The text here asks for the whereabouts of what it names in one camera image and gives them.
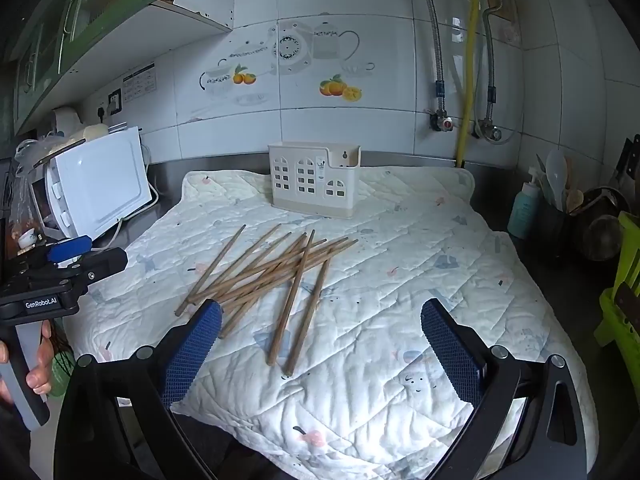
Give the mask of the wooden chopstick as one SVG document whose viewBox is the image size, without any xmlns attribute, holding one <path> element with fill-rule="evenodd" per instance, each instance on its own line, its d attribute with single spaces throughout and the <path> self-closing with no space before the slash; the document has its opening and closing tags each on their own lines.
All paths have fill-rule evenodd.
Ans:
<svg viewBox="0 0 640 480">
<path fill-rule="evenodd" d="M 266 240 L 268 240 L 268 238 L 277 231 L 277 229 L 280 228 L 280 223 L 276 224 L 275 226 L 273 226 L 269 231 L 265 232 L 265 234 L 261 237 L 258 238 L 258 240 L 255 240 L 253 244 L 251 244 L 250 246 L 248 246 L 244 252 L 242 252 L 241 255 L 239 255 L 238 258 L 236 258 L 235 260 L 232 261 L 232 263 L 230 263 L 221 273 L 219 273 L 216 278 L 213 279 L 213 281 L 211 281 L 210 283 L 206 280 L 206 282 L 204 283 L 204 285 L 201 287 L 199 292 L 204 292 L 204 290 L 208 289 L 210 286 L 212 285 L 217 285 L 218 283 L 222 282 L 223 280 L 225 280 L 226 278 L 232 278 L 232 276 L 235 274 L 236 270 L 238 270 L 243 264 L 244 261 L 260 246 L 262 246 L 262 244 L 265 243 Z M 195 296 L 196 294 L 192 297 L 192 299 L 190 300 L 190 304 L 195 304 Z"/>
<path fill-rule="evenodd" d="M 255 269 L 244 270 L 234 278 L 210 286 L 204 292 L 198 292 L 193 301 L 210 299 L 217 301 L 218 304 L 225 304 L 240 300 L 280 278 L 287 280 L 297 272 L 302 263 L 305 265 L 305 270 L 311 269 L 315 264 L 326 260 L 329 256 L 339 254 L 354 243 L 355 240 L 344 236 L 335 240 L 319 240 L 311 243 L 309 247 L 292 249 L 278 258 L 256 266 Z"/>
<path fill-rule="evenodd" d="M 227 255 L 227 252 L 231 249 L 235 241 L 240 237 L 242 232 L 245 230 L 246 224 L 243 224 L 236 233 L 228 240 L 228 242 L 221 249 L 220 253 L 216 255 L 212 263 L 206 268 L 201 277 L 195 282 L 195 284 L 190 289 L 190 292 L 186 294 L 186 298 L 182 300 L 182 303 L 179 304 L 179 307 L 175 310 L 175 317 L 178 318 L 183 314 L 183 311 L 186 310 L 186 307 L 190 304 L 190 300 L 192 297 L 200 291 L 201 287 L 204 285 L 206 280 L 209 278 L 209 275 L 213 273 L 213 270 L 216 269 L 216 266 L 221 262 L 222 258 Z"/>
<path fill-rule="evenodd" d="M 224 292 L 230 292 L 230 290 L 239 282 L 244 281 L 248 277 L 248 272 L 253 271 L 267 258 L 284 240 L 291 235 L 291 232 L 277 238 L 271 243 L 265 250 L 263 250 L 255 259 L 253 259 L 245 268 L 243 268 L 238 274 L 232 276 L 232 278 L 226 278 L 217 285 L 212 285 L 204 292 L 198 292 L 195 296 L 195 301 L 209 298 L 216 298 L 218 295 L 222 295 Z"/>
<path fill-rule="evenodd" d="M 284 337 L 284 333 L 286 330 L 286 326 L 288 325 L 288 319 L 290 318 L 291 310 L 294 304 L 294 300 L 297 294 L 297 289 L 299 288 L 300 280 L 305 271 L 306 262 L 308 259 L 308 255 L 311 250 L 312 243 L 314 242 L 314 238 L 316 237 L 316 231 L 312 230 L 306 246 L 303 251 L 303 255 L 300 257 L 299 263 L 295 268 L 294 280 L 292 281 L 290 290 L 288 291 L 288 296 L 286 297 L 284 307 L 280 313 L 278 324 L 276 330 L 273 333 L 273 338 L 271 341 L 271 347 L 267 356 L 267 364 L 269 366 L 273 366 L 277 363 L 278 355 L 281 349 L 282 339 Z"/>
<path fill-rule="evenodd" d="M 333 258 L 339 255 L 341 252 L 344 252 L 348 248 L 351 248 L 356 243 L 357 243 L 357 240 L 344 237 L 344 238 L 340 238 L 339 240 L 336 240 L 335 242 L 326 243 L 326 244 L 323 244 L 322 246 L 312 248 L 308 255 L 304 273 L 321 264 L 324 260 L 326 260 L 326 258 L 328 258 L 328 255 L 332 255 L 332 258 Z M 274 283 L 272 283 L 267 288 L 267 292 L 270 292 L 271 289 L 278 287 L 288 281 L 294 280 L 295 268 L 290 273 L 286 274 L 285 276 L 282 276 L 280 280 L 277 280 Z M 222 295 L 218 295 L 216 298 L 213 298 L 213 300 L 217 301 L 218 304 L 221 305 L 221 303 L 228 298 L 228 293 L 229 292 L 224 292 Z"/>
<path fill-rule="evenodd" d="M 268 266 L 259 273 L 256 280 L 239 287 L 237 290 L 230 290 L 228 298 L 221 303 L 226 320 L 219 333 L 220 339 L 226 338 L 235 329 L 242 317 L 261 296 L 265 295 L 267 288 L 272 283 L 280 280 L 282 276 L 290 273 L 297 266 L 307 240 L 307 234 L 301 235 L 280 257 L 268 263 Z"/>
<path fill-rule="evenodd" d="M 291 377 L 295 372 L 295 367 L 297 365 L 297 361 L 300 357 L 300 354 L 302 353 L 304 341 L 308 333 L 311 320 L 314 317 L 314 312 L 316 312 L 318 307 L 320 295 L 324 285 L 324 280 L 326 279 L 326 274 L 328 274 L 331 258 L 332 258 L 332 255 L 328 255 L 328 258 L 326 258 L 326 260 L 322 262 L 322 267 L 318 274 L 316 284 L 314 285 L 314 291 L 312 292 L 309 298 L 306 311 L 304 313 L 303 321 L 300 323 L 298 334 L 296 336 L 295 342 L 293 344 L 290 355 L 288 356 L 288 360 L 286 361 L 286 364 L 283 370 L 283 373 L 285 374 L 286 377 Z"/>
</svg>

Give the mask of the green wall cabinet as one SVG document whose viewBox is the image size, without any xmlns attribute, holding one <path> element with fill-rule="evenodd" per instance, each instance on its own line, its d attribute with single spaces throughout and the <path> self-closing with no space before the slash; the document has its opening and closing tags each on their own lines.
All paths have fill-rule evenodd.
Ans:
<svg viewBox="0 0 640 480">
<path fill-rule="evenodd" d="M 230 32 L 234 0 L 40 0 L 6 56 L 15 62 L 1 130 L 17 136 L 127 70 Z"/>
</svg>

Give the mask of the water valve red knob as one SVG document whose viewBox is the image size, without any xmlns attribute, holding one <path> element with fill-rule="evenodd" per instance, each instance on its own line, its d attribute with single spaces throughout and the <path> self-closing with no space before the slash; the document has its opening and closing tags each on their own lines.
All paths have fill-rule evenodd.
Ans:
<svg viewBox="0 0 640 480">
<path fill-rule="evenodd" d="M 430 115 L 430 125 L 434 131 L 448 132 L 454 128 L 454 121 L 444 110 L 438 110 Z"/>
</svg>

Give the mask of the lime green dish rack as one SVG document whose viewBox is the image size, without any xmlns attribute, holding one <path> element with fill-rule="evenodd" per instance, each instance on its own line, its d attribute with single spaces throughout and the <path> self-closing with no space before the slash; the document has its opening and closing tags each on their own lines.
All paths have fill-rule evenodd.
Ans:
<svg viewBox="0 0 640 480">
<path fill-rule="evenodd" d="M 623 230 L 620 261 L 612 288 L 600 296 L 603 320 L 594 332 L 601 347 L 615 341 L 628 362 L 639 361 L 639 318 L 630 316 L 620 305 L 623 296 L 639 299 L 639 218 L 621 212 L 618 217 Z"/>
</svg>

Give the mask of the black utensil crock with spoons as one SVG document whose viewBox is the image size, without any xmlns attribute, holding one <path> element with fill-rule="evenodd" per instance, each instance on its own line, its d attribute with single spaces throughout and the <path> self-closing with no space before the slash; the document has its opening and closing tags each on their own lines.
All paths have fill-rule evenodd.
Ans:
<svg viewBox="0 0 640 480">
<path fill-rule="evenodd" d="M 555 255 L 606 261 L 620 254 L 620 214 L 630 211 L 623 193 L 609 185 L 581 190 L 570 184 L 570 163 L 558 150 L 537 160 L 542 199 L 534 223 L 535 240 Z"/>
</svg>

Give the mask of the white quilted mat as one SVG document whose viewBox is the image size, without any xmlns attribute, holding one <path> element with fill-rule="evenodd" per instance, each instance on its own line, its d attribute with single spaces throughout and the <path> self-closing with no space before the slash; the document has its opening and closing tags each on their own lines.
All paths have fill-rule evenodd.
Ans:
<svg viewBox="0 0 640 480">
<path fill-rule="evenodd" d="M 599 430 L 585 365 L 503 232 L 471 207 L 472 174 L 452 168 L 363 168 L 348 219 L 271 203 L 248 171 L 192 171 L 180 202 L 127 250 L 125 270 L 92 285 L 65 324 L 74 352 L 126 359 L 156 344 L 191 310 L 183 299 L 206 269 L 245 249 L 300 234 L 347 237 L 325 278 L 308 271 L 282 340 L 286 360 L 309 296 L 319 307 L 295 372 L 267 354 L 288 289 L 258 301 L 210 350 L 184 399 L 186 415 L 227 431 L 299 479 L 417 479 L 442 458 L 471 414 L 425 339 L 422 304 L 437 299 L 485 344 L 521 360 L 566 359 L 582 411 L 587 463 Z"/>
</svg>

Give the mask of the white plastic utensil holder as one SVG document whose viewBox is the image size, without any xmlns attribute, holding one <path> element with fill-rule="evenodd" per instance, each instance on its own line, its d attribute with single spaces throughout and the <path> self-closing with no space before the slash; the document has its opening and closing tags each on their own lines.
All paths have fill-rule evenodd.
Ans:
<svg viewBox="0 0 640 480">
<path fill-rule="evenodd" d="M 273 206 L 332 218 L 350 218 L 358 195 L 361 148 L 354 144 L 270 144 Z"/>
</svg>

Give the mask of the wall power socket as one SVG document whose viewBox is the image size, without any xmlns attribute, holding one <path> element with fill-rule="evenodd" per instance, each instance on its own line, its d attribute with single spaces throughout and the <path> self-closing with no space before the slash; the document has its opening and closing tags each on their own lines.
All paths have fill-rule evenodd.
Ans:
<svg viewBox="0 0 640 480">
<path fill-rule="evenodd" d="M 117 88 L 107 96 L 107 113 L 110 116 L 122 111 L 122 89 Z"/>
</svg>

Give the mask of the teal spray bottle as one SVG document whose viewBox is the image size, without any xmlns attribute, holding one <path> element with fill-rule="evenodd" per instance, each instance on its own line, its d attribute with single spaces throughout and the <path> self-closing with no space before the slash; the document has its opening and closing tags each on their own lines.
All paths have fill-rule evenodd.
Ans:
<svg viewBox="0 0 640 480">
<path fill-rule="evenodd" d="M 508 222 L 509 234 L 519 240 L 524 240 L 532 227 L 541 196 L 539 171 L 530 167 L 528 174 L 529 179 L 523 183 L 521 191 L 514 198 Z"/>
</svg>

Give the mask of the white microwave oven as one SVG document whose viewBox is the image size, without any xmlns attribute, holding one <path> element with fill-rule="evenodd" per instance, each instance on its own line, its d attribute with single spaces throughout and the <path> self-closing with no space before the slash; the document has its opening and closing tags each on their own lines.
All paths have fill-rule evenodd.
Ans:
<svg viewBox="0 0 640 480">
<path fill-rule="evenodd" d="M 136 127 L 85 128 L 41 157 L 28 190 L 44 232 L 95 240 L 152 203 Z"/>
</svg>

